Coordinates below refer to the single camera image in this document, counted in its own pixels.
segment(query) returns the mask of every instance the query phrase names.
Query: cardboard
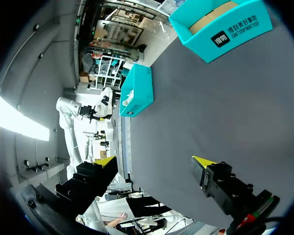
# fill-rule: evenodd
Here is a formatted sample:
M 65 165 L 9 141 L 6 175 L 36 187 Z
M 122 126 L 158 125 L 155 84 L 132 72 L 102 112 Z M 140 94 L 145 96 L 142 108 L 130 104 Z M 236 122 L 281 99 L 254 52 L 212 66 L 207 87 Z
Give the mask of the cardboard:
M 84 71 L 80 72 L 79 79 L 81 82 L 89 82 L 88 73 L 86 73 Z
M 225 12 L 231 10 L 232 8 L 238 6 L 237 3 L 228 1 L 225 4 L 222 4 L 221 6 L 214 9 L 212 12 L 210 12 L 208 15 L 206 15 L 209 19 L 214 21 L 219 16 L 223 15 Z
M 200 31 L 202 28 L 204 28 L 207 24 L 209 24 L 212 20 L 208 18 L 207 16 L 204 16 L 199 21 L 197 21 L 195 24 L 193 24 L 189 30 L 194 35 L 198 31 Z
M 100 158 L 107 158 L 107 151 L 100 151 Z

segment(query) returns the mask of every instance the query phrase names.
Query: dark gray mat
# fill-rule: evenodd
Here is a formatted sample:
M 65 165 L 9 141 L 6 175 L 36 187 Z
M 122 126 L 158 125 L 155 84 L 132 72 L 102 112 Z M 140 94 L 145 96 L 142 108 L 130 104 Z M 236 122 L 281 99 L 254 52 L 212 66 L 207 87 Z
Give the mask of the dark gray mat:
M 210 64 L 176 39 L 152 68 L 155 102 L 131 120 L 135 182 L 195 220 L 227 228 L 192 176 L 192 155 L 226 161 L 255 193 L 294 200 L 294 41 L 273 31 Z

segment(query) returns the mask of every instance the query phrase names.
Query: teal box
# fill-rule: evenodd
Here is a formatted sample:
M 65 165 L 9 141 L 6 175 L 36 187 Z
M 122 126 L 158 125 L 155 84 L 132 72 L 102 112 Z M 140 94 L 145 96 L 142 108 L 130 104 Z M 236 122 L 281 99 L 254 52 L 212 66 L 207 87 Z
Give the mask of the teal box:
M 170 17 L 182 44 L 210 63 L 231 49 L 272 30 L 262 0 L 233 0 L 238 6 L 207 24 L 195 35 L 189 28 L 228 0 L 187 0 Z
M 123 105 L 127 95 L 134 91 L 132 101 Z M 120 116 L 135 117 L 153 102 L 151 68 L 134 64 L 121 88 Z

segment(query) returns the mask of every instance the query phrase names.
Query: metal shelving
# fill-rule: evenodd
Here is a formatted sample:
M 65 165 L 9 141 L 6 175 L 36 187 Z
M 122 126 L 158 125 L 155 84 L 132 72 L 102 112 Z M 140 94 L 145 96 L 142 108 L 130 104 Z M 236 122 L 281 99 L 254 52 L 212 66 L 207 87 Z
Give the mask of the metal shelving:
M 101 73 L 101 67 L 102 67 L 102 59 L 103 58 L 109 58 L 110 61 L 109 61 L 109 65 L 108 65 L 108 69 L 107 69 L 107 72 L 104 74 L 104 73 Z M 119 64 L 118 64 L 118 67 L 117 69 L 115 70 L 115 74 L 113 76 L 109 75 L 109 73 L 112 71 L 110 70 L 111 68 L 111 64 L 112 64 L 112 61 L 113 60 L 119 60 Z M 113 56 L 108 56 L 108 55 L 103 55 L 100 59 L 100 63 L 99 63 L 99 68 L 98 68 L 98 74 L 94 74 L 93 76 L 96 77 L 96 82 L 95 82 L 95 89 L 99 89 L 98 88 L 98 79 L 100 77 L 102 77 L 104 79 L 104 83 L 103 83 L 103 87 L 105 88 L 106 87 L 106 83 L 107 83 L 107 79 L 112 79 L 112 82 L 111 82 L 111 87 L 113 87 L 116 83 L 117 80 L 120 80 L 121 81 L 121 75 L 118 77 L 118 73 L 119 73 L 119 70 L 120 70 L 120 67 L 121 67 L 121 64 L 124 62 L 124 59 L 121 59 L 121 58 L 118 58 L 118 57 L 113 57 Z

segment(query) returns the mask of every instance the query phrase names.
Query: screw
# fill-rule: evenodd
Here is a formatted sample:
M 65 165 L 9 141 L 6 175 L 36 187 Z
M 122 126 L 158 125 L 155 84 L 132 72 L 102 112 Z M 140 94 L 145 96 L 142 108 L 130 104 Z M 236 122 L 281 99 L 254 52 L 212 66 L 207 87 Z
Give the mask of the screw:
M 33 27 L 33 31 L 36 31 L 39 28 L 39 24 L 35 24 Z
M 29 201 L 27 202 L 27 204 L 28 204 L 28 206 L 29 206 L 30 208 L 34 208 L 34 207 L 36 206 L 36 204 L 35 204 L 32 200 L 29 200 Z
M 68 196 L 73 196 L 74 195 L 74 191 L 73 190 L 69 190 L 68 191 Z

